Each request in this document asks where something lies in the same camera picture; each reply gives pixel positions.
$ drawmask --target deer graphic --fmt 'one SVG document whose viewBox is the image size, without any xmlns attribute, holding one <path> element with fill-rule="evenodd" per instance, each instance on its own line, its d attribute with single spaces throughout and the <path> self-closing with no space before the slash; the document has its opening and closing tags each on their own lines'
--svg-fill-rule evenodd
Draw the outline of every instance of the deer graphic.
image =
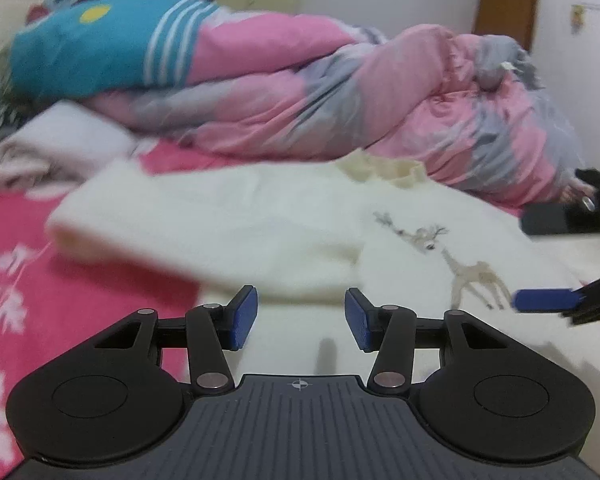
<svg viewBox="0 0 600 480">
<path fill-rule="evenodd" d="M 415 234 L 411 234 L 404 229 L 398 229 L 388 213 L 375 213 L 376 221 L 391 229 L 403 240 L 408 241 L 416 250 L 422 254 L 427 254 L 427 251 L 433 251 L 438 246 L 438 236 L 448 234 L 448 229 L 439 225 L 432 225 L 428 228 L 420 228 Z M 478 298 L 489 309 L 493 310 L 493 301 L 487 300 L 475 287 L 474 283 L 486 288 L 495 304 L 500 310 L 504 310 L 504 305 L 500 301 L 500 294 L 503 295 L 507 303 L 511 304 L 511 293 L 505 283 L 494 272 L 487 262 L 477 262 L 473 266 L 466 266 L 458 262 L 446 248 L 442 249 L 442 257 L 454 275 L 454 281 L 451 285 L 451 308 L 460 308 L 462 300 L 462 292 L 467 290 Z"/>
</svg>

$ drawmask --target blue cloth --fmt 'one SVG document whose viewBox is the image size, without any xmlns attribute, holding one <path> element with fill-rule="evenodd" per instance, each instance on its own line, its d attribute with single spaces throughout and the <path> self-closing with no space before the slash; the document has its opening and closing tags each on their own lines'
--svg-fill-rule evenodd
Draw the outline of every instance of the blue cloth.
<svg viewBox="0 0 600 480">
<path fill-rule="evenodd" d="M 208 0 L 88 0 L 24 28 L 11 47 L 14 88 L 33 98 L 183 86 Z"/>
</svg>

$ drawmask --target yellow dot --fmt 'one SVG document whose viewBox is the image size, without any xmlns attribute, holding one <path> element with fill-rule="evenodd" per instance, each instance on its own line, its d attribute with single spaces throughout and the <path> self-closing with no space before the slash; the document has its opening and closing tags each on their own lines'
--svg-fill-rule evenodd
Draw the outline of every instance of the yellow dot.
<svg viewBox="0 0 600 480">
<path fill-rule="evenodd" d="M 97 22 L 111 10 L 110 5 L 96 5 L 91 9 L 85 10 L 80 16 L 80 23 Z"/>
</svg>

